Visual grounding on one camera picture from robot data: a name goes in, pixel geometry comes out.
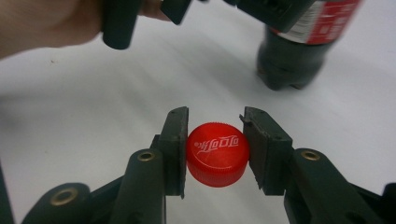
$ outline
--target bottle cap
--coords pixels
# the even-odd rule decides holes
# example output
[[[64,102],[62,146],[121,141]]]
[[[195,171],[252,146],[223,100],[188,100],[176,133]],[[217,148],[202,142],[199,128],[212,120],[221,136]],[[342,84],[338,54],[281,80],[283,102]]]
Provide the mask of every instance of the bottle cap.
[[[205,123],[187,139],[187,166],[199,182],[221,188],[236,182],[248,163],[248,140],[235,127]]]

